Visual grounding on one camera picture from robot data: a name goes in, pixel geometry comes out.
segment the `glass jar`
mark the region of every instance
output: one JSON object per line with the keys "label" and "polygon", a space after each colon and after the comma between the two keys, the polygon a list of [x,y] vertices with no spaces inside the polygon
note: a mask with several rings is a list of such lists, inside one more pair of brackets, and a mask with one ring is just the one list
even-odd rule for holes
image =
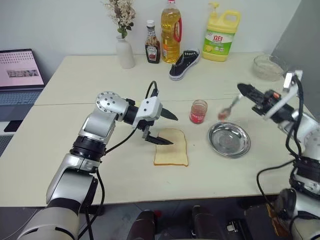
{"label": "glass jar", "polygon": [[190,120],[194,124],[202,124],[205,120],[208,104],[204,100],[195,100],[191,107]]}

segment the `metal spoon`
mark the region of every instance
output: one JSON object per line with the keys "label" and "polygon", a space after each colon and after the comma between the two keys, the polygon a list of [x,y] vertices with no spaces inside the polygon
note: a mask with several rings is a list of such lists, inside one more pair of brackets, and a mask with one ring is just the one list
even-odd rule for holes
{"label": "metal spoon", "polygon": [[220,121],[224,121],[225,119],[227,119],[231,114],[231,109],[233,108],[233,106],[236,105],[242,97],[243,95],[241,93],[236,96],[229,107],[224,108],[221,110],[221,112],[219,112],[218,119]]}

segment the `metal plate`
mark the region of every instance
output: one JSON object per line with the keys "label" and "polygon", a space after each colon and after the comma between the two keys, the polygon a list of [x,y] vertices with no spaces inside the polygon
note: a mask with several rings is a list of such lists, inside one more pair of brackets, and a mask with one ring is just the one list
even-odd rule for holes
{"label": "metal plate", "polygon": [[251,146],[245,130],[230,122],[213,125],[209,129],[208,140],[217,153],[233,159],[246,154]]}

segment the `laptop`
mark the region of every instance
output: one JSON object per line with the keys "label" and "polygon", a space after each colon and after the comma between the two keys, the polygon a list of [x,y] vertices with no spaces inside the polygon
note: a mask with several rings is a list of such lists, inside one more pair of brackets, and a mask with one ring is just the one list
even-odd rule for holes
{"label": "laptop", "polygon": [[0,51],[0,122],[23,120],[44,87],[32,49]]}

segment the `black sneaker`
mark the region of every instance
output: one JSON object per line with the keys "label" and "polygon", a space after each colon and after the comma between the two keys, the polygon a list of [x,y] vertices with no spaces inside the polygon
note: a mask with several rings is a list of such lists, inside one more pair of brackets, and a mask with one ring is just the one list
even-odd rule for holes
{"label": "black sneaker", "polygon": [[172,65],[171,70],[169,72],[169,77],[173,81],[179,81],[182,79],[186,73],[186,71],[197,64],[200,59],[200,51],[197,50],[186,50],[179,57],[178,61]]}

